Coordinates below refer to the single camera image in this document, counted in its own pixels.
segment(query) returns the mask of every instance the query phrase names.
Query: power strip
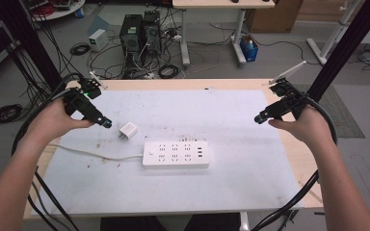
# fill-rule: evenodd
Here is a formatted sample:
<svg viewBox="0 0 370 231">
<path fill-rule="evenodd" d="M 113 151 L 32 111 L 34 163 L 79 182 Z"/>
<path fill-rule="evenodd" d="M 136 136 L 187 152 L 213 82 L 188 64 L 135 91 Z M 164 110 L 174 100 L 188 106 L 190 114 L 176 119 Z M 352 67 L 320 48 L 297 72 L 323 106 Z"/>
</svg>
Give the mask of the power strip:
<svg viewBox="0 0 370 231">
<path fill-rule="evenodd" d="M 145 168 L 201 168 L 209 167 L 206 141 L 146 142 L 143 165 Z"/>
</svg>

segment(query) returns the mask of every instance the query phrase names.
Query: small white box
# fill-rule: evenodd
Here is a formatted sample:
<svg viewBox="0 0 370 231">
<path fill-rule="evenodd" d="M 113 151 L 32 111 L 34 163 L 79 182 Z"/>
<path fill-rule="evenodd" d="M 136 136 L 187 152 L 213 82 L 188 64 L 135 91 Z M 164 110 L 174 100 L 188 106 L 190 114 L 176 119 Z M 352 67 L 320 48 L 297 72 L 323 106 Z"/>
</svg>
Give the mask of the small white box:
<svg viewBox="0 0 370 231">
<path fill-rule="evenodd" d="M 122 135 L 126 136 L 128 139 L 131 139 L 138 133 L 138 128 L 132 123 L 125 124 L 121 129 L 119 129 Z"/>
<path fill-rule="evenodd" d="M 109 42 L 106 31 L 98 29 L 94 34 L 89 37 L 90 46 L 93 51 L 100 51 Z"/>
</svg>

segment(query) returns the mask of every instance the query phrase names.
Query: forearm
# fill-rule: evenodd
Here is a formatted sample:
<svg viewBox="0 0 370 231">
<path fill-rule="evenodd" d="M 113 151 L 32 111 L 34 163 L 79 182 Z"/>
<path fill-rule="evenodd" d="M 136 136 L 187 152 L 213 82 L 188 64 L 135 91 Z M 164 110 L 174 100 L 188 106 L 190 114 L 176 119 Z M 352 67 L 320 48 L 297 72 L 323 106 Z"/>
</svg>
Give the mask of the forearm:
<svg viewBox="0 0 370 231">
<path fill-rule="evenodd" d="M 45 144 L 22 140 L 0 175 L 0 230 L 20 230 L 37 162 Z"/>
<path fill-rule="evenodd" d="M 333 142 L 310 146 L 319 174 L 326 222 L 332 230 L 369 230 L 370 212 Z"/>
</svg>

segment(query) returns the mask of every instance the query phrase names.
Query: white tabletop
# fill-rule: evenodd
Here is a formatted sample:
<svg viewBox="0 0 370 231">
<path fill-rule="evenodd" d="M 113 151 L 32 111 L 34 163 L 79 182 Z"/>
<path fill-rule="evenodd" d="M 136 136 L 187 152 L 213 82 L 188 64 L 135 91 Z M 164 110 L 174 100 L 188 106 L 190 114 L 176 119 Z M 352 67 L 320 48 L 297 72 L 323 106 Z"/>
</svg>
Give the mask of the white tabletop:
<svg viewBox="0 0 370 231">
<path fill-rule="evenodd" d="M 278 131 L 253 121 L 267 106 L 261 90 L 108 90 L 93 104 L 113 127 L 73 130 L 61 143 L 118 158 L 141 154 L 145 141 L 207 141 L 210 165 L 145 169 L 141 159 L 112 162 L 58 148 L 44 180 L 71 215 L 269 210 L 298 191 Z M 139 126 L 130 140 L 119 137 L 127 122 Z"/>
<path fill-rule="evenodd" d="M 233 3 L 231 0 L 172 0 L 175 8 L 190 9 L 190 8 L 236 8 L 236 9 L 265 9 L 273 8 L 275 3 L 271 0 L 264 2 L 263 0 L 239 0 L 238 3 Z"/>
</svg>

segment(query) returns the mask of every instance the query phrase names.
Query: black metal pole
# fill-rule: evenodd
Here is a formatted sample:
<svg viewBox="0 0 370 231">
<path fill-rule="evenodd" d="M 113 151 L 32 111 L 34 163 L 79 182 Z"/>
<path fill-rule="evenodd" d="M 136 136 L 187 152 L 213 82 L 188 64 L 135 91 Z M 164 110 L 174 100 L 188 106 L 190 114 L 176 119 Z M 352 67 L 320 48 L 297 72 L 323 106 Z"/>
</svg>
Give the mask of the black metal pole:
<svg viewBox="0 0 370 231">
<path fill-rule="evenodd" d="M 368 34 L 369 30 L 370 0 L 367 0 L 308 90 L 307 93 L 312 99 L 316 102 L 320 101 L 324 92 Z"/>
<path fill-rule="evenodd" d="M 58 70 L 44 49 L 19 0 L 0 0 L 0 18 L 19 40 L 47 85 L 54 90 L 62 82 Z"/>
</svg>

